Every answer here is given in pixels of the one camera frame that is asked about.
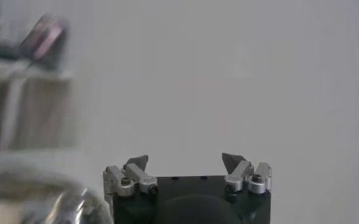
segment bolt head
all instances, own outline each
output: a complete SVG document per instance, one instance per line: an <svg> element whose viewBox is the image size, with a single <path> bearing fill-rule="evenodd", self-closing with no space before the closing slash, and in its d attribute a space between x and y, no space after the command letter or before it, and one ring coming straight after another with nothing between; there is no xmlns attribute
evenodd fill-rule
<svg viewBox="0 0 359 224"><path fill-rule="evenodd" d="M157 195L159 193L159 188L156 185L152 185L148 189L149 194Z"/></svg>
<svg viewBox="0 0 359 224"><path fill-rule="evenodd" d="M252 182L254 182L254 183L262 183L262 182L263 182L262 176L259 175L259 174L253 174L253 175L251 176L251 180L252 180Z"/></svg>
<svg viewBox="0 0 359 224"><path fill-rule="evenodd" d="M123 177L123 178L121 179L121 184L122 184L122 185L125 185L125 186L130 185L130 179L127 178L127 177Z"/></svg>
<svg viewBox="0 0 359 224"><path fill-rule="evenodd" d="M226 192L229 193L229 194L233 194L233 193L235 193L235 189L233 188L232 185L227 184L226 185Z"/></svg>

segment white wall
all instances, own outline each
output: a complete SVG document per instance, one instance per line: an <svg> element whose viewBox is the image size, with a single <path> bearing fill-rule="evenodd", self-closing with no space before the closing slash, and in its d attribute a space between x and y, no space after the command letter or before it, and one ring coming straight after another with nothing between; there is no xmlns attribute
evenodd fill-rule
<svg viewBox="0 0 359 224"><path fill-rule="evenodd" d="M273 223L359 223L359 1L31 4L71 20L79 149L31 161L100 191L130 156L201 175L232 152L272 164Z"/></svg>

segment plastic bag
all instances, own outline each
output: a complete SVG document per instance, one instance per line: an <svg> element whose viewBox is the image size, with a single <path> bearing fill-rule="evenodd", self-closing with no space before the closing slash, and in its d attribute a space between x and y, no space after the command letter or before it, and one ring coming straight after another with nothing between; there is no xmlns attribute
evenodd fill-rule
<svg viewBox="0 0 359 224"><path fill-rule="evenodd" d="M109 224L90 190L62 175L0 161L0 223Z"/></svg>

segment aluminum part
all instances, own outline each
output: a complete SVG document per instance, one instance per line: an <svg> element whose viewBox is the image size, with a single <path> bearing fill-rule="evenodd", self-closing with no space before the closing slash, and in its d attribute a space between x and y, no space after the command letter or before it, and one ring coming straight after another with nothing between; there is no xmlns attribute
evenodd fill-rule
<svg viewBox="0 0 359 224"><path fill-rule="evenodd" d="M136 164L130 163L125 166L125 176L135 180L140 187L140 191L145 194L157 193L157 178L149 176Z"/></svg>
<svg viewBox="0 0 359 224"><path fill-rule="evenodd" d="M124 182L123 179L125 178L125 175L117 166L109 166L106 168L104 171L104 193L106 201L111 200L112 195L115 193L120 197L133 195L135 192L135 182L133 180Z"/></svg>
<svg viewBox="0 0 359 224"><path fill-rule="evenodd" d="M248 190L255 194L271 191L271 167L268 163L259 163L257 170L249 178Z"/></svg>
<svg viewBox="0 0 359 224"><path fill-rule="evenodd" d="M235 170L224 177L229 191L238 192L243 189L243 182L247 176L252 174L253 169L249 161L242 160L235 168Z"/></svg>

